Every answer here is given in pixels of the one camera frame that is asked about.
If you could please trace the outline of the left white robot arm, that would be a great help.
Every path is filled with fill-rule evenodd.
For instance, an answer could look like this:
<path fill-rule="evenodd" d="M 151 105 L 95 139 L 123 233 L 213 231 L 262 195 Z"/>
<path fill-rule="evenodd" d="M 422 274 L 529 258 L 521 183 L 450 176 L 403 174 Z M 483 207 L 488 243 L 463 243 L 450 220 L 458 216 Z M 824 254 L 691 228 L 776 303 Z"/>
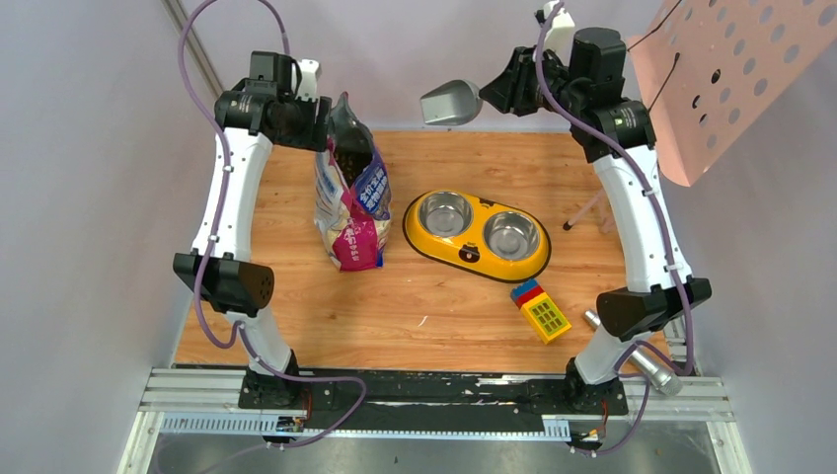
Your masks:
<path fill-rule="evenodd" d="M 321 65 L 314 59 L 255 51 L 250 71 L 216 99 L 213 176 L 204 217 L 188 253 L 173 270 L 196 298 L 232 326 L 249 357 L 242 391 L 279 408 L 302 395 L 295 354 L 280 336 L 269 303 L 271 268 L 252 260 L 252 228 L 259 185 L 276 146 L 323 152 L 332 100 L 317 92 Z"/>

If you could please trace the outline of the metal food scoop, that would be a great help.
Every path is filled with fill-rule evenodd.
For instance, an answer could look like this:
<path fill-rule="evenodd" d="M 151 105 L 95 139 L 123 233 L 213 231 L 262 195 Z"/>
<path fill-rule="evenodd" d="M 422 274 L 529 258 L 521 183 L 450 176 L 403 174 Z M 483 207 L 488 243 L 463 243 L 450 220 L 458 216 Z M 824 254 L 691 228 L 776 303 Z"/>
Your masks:
<path fill-rule="evenodd" d="M 468 80 L 450 80 L 422 95 L 419 99 L 426 125 L 459 126 L 475 119 L 483 100 L 476 84 Z"/>

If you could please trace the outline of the cat food bag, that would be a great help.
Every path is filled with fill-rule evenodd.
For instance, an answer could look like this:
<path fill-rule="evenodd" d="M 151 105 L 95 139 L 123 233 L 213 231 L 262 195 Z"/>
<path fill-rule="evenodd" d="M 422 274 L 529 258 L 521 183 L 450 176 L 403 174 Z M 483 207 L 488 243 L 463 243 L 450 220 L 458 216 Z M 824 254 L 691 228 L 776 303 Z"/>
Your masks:
<path fill-rule="evenodd" d="M 351 188 L 333 158 L 336 150 L 373 154 Z M 334 265 L 342 272 L 382 267 L 392 225 L 390 179 L 373 134 L 352 110 L 347 92 L 331 109 L 327 149 L 316 156 L 315 178 L 314 223 Z"/>

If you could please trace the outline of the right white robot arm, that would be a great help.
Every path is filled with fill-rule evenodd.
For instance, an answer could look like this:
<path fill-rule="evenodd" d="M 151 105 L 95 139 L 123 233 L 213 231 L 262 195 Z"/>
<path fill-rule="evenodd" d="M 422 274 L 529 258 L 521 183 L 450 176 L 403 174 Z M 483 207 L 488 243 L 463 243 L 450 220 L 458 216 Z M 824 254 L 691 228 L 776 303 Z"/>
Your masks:
<path fill-rule="evenodd" d="M 543 45 L 518 46 L 479 96 L 502 114 L 541 109 L 565 117 L 613 211 L 626 284 L 597 297 L 600 326 L 567 367 L 564 398 L 588 412 L 618 376 L 628 351 L 671 320 L 689 317 L 712 295 L 679 249 L 660 188 L 656 136 L 648 108 L 624 96 L 627 47 L 612 29 L 572 36 L 569 62 Z"/>

